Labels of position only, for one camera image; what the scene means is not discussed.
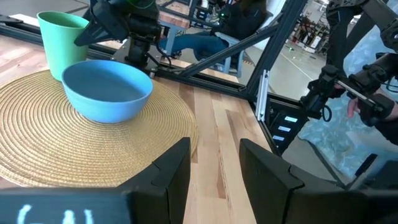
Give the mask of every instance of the round placemat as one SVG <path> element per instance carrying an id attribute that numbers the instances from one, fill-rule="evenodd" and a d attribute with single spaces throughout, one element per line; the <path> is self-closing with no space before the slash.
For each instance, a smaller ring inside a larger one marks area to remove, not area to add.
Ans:
<path id="1" fill-rule="evenodd" d="M 43 71 L 0 88 L 0 176 L 29 187 L 115 187 L 183 137 L 197 147 L 190 108 L 166 86 L 130 121 L 101 124 L 77 113 Z"/>

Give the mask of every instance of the wooden table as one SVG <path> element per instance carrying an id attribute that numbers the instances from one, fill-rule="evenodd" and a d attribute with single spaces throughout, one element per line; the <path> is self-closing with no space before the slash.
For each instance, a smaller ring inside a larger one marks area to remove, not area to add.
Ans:
<path id="1" fill-rule="evenodd" d="M 42 47 L 0 35 L 0 85 L 48 69 Z M 187 103 L 199 130 L 184 223 L 256 223 L 244 188 L 238 146 L 248 138 L 270 149 L 247 101 L 158 79 Z M 0 177 L 0 189 L 17 187 Z"/>

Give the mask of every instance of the black metal bar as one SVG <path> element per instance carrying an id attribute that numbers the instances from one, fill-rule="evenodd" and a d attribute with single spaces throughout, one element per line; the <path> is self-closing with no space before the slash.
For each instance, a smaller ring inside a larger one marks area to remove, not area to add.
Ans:
<path id="1" fill-rule="evenodd" d="M 312 144 L 310 141 L 307 142 L 311 146 L 312 150 L 314 151 L 315 155 L 318 157 L 322 165 L 326 168 L 329 174 L 336 180 L 336 185 L 343 189 L 349 189 L 349 187 L 347 187 L 347 185 L 345 185 L 343 181 L 338 177 L 336 172 L 333 170 L 329 162 L 326 161 L 326 159 L 323 157 L 322 153 L 317 149 L 317 147 L 314 144 Z"/>
<path id="2" fill-rule="evenodd" d="M 284 16 L 280 19 L 278 31 L 275 36 L 269 39 L 248 81 L 247 89 L 249 96 L 256 95 L 261 75 L 264 70 L 271 70 L 306 3 L 307 0 L 288 0 L 288 2 L 285 3 L 283 9 Z"/>
<path id="3" fill-rule="evenodd" d="M 0 34 L 43 46 L 40 29 L 29 24 L 0 25 Z M 109 60 L 114 53 L 115 50 L 112 48 L 93 44 L 89 46 L 87 57 L 91 59 Z"/>
<path id="4" fill-rule="evenodd" d="M 205 25 L 205 26 L 211 27 L 211 28 L 218 27 L 218 26 L 215 25 L 215 24 L 212 24 L 212 23 L 203 21 L 203 20 L 201 20 L 201 19 L 197 19 L 197 18 L 191 17 L 191 16 L 189 16 L 189 15 L 185 15 L 185 14 L 183 14 L 183 13 L 181 13 L 181 12 L 176 12 L 176 11 L 173 11 L 173 10 L 171 10 L 171 9 L 167 9 L 167 8 L 165 8 L 165 7 L 159 7 L 159 10 L 162 11 L 162 12 L 169 13 L 169 14 L 174 15 L 174 16 L 181 17 L 181 18 L 183 18 L 183 19 L 188 19 L 188 20 L 191 21 L 191 22 L 199 22 L 199 23 L 201 23 L 201 24 L 203 24 L 203 25 Z"/>
<path id="5" fill-rule="evenodd" d="M 193 74 L 196 74 L 200 71 L 202 71 L 205 68 L 208 68 L 212 65 L 214 65 L 215 63 L 219 62 L 220 60 L 224 60 L 234 54 L 239 53 L 240 51 L 253 46 L 254 44 L 274 35 L 275 31 L 277 30 L 277 26 L 278 25 L 273 25 L 271 27 L 268 27 L 267 29 L 263 29 L 260 32 L 258 32 L 257 34 L 254 34 L 242 41 L 240 41 L 239 43 L 228 47 L 227 49 L 224 49 L 220 52 L 218 52 L 217 54 L 214 54 L 208 58 L 206 58 L 203 61 L 200 61 L 199 63 L 196 63 L 190 67 L 187 67 L 187 69 L 185 69 L 184 71 L 182 71 L 180 73 L 180 76 L 184 76 L 184 77 L 190 77 Z"/>
<path id="6" fill-rule="evenodd" d="M 181 77 L 163 69 L 159 69 L 156 72 L 156 76 L 246 100 L 246 94 L 240 91 L 239 88 L 234 88 L 232 86 L 233 83 L 227 80 L 219 79 L 215 81 L 215 79 L 210 79 L 208 77 L 206 80 L 199 74 L 195 75 L 195 77 Z"/>
<path id="7" fill-rule="evenodd" d="M 163 3 L 163 4 L 159 5 L 159 6 L 160 7 L 167 7 L 167 6 L 171 5 L 171 4 L 173 4 L 175 1 L 176 0 L 170 0 L 170 1 L 168 1 L 166 3 Z"/>
<path id="8" fill-rule="evenodd" d="M 165 62 L 160 62 L 160 65 L 163 65 L 164 67 L 161 67 L 160 69 L 158 69 L 158 71 L 166 71 L 166 72 L 173 72 L 172 70 L 174 69 L 174 68 L 180 68 L 180 67 L 176 67 L 176 66 L 172 66 L 172 68 L 168 68 L 168 63 L 165 63 Z M 227 86 L 227 87 L 230 87 L 230 88 L 234 88 L 234 89 L 236 89 L 236 90 L 242 90 L 242 89 L 244 89 L 246 86 L 245 85 L 242 85 L 242 84 L 240 84 L 240 83 L 236 83 L 236 82 L 231 82 L 231 81 L 228 81 L 228 80 L 225 80 L 225 79 L 222 79 L 222 78 L 218 78 L 218 77 L 214 77 L 214 76 L 211 76 L 211 75 L 207 75 L 207 74 L 204 74 L 204 73 L 197 73 L 197 74 L 194 74 L 193 76 L 192 76 L 193 78 L 198 78 L 198 79 L 200 79 L 200 80 L 204 80 L 204 81 L 207 81 L 207 82 L 212 82 L 212 83 L 216 83 L 216 84 L 219 84 L 219 85 L 223 85 L 223 86 Z"/>
<path id="9" fill-rule="evenodd" d="M 251 109 L 253 110 L 253 113 L 256 113 L 256 105 L 253 102 L 249 102 L 249 104 Z M 271 152 L 277 156 L 282 156 L 282 154 L 278 151 L 278 148 L 275 145 L 274 139 L 272 138 L 272 134 L 269 131 L 267 125 L 261 121 L 258 121 L 258 123 L 260 125 L 262 132 L 264 133 L 264 136 L 267 139 Z"/>

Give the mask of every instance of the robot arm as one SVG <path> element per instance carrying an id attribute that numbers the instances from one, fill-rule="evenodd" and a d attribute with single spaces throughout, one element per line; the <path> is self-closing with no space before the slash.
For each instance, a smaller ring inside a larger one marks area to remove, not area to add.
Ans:
<path id="1" fill-rule="evenodd" d="M 386 118 L 394 107 L 393 101 L 385 96 L 374 96 L 373 93 L 380 88 L 382 83 L 396 76 L 397 54 L 379 54 L 373 64 L 365 65 L 362 71 L 348 78 L 343 71 L 347 47 L 347 26 L 350 20 L 360 13 L 370 17 L 378 26 L 386 47 L 398 50 L 398 16 L 382 0 L 331 1 L 326 9 L 326 17 L 331 30 L 326 66 L 322 69 L 319 79 L 308 84 L 310 89 L 308 95 L 300 99 L 306 110 L 319 114 L 318 119 L 321 116 L 325 119 L 325 114 L 321 111 L 327 108 L 328 99 L 343 94 L 344 90 L 337 90 L 336 84 L 347 90 L 350 98 L 358 98 L 361 101 L 364 108 L 361 109 L 361 119 L 368 126 L 374 126 Z"/>
<path id="2" fill-rule="evenodd" d="M 130 37 L 126 60 L 139 68 L 147 65 L 150 46 L 162 32 L 154 0 L 91 0 L 83 17 L 90 23 L 75 39 L 77 46 Z"/>

